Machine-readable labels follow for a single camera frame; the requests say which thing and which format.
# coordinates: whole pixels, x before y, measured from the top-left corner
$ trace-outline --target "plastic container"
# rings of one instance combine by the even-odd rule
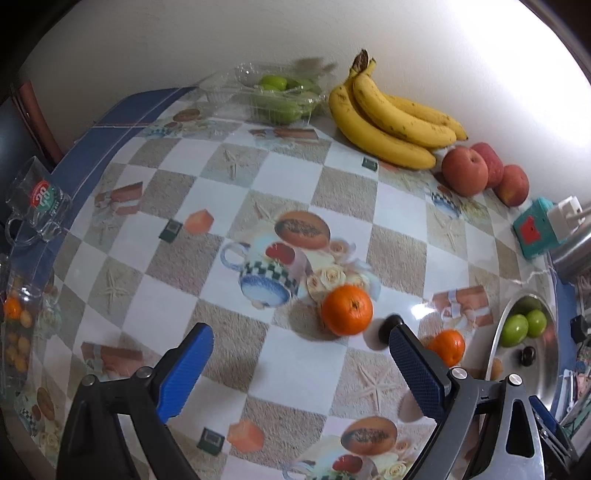
[[[0,324],[2,358],[0,392],[17,391],[27,381],[35,320],[41,309],[41,290],[25,278],[11,272],[5,289],[3,322]]]
[[[286,78],[291,88],[264,90],[259,87],[259,81],[266,75]],[[215,116],[305,127],[313,111],[327,99],[334,83],[334,77],[325,72],[302,72],[287,65],[247,62],[211,75],[199,88],[215,106]]]

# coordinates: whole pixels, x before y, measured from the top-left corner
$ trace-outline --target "stainless steel tray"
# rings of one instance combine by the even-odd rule
[[[522,343],[515,347],[501,347],[499,340],[506,319],[513,314],[526,314],[536,307],[544,312],[548,319],[544,333],[538,338],[526,337]],[[537,356],[533,365],[524,367],[519,362],[519,357],[523,348],[530,345],[536,349]],[[550,410],[558,382],[558,337],[554,315],[545,300],[538,294],[523,290],[513,296],[505,307],[492,342],[491,356],[486,367],[486,380],[491,379],[492,363],[495,357],[503,364],[503,373],[499,380],[509,374],[518,374],[523,379],[527,393],[537,395]]]

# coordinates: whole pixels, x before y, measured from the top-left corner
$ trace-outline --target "banana bunch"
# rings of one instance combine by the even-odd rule
[[[383,94],[371,78],[375,67],[363,50],[349,77],[330,93],[333,119],[349,141],[389,163],[425,170],[435,166],[429,150],[467,139],[460,123],[445,113]]]

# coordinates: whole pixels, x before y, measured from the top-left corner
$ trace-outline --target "glass cup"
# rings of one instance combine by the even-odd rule
[[[6,203],[12,208],[12,213],[4,229],[9,244],[26,247],[38,238],[48,242],[65,231],[61,223],[72,205],[72,200],[50,179],[49,172],[39,159],[32,157],[9,186]],[[13,220],[26,222],[35,234],[24,241],[12,238],[10,224]]]

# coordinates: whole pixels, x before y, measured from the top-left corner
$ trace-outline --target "tangerine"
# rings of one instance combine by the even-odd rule
[[[335,335],[357,335],[374,316],[374,306],[365,290],[342,285],[331,291],[320,308],[324,325]]]
[[[429,343],[427,348],[439,355],[443,363],[451,368],[464,356],[466,342],[457,330],[444,330]]]
[[[18,299],[10,297],[4,302],[4,315],[11,320],[18,320],[21,316],[22,307]]]

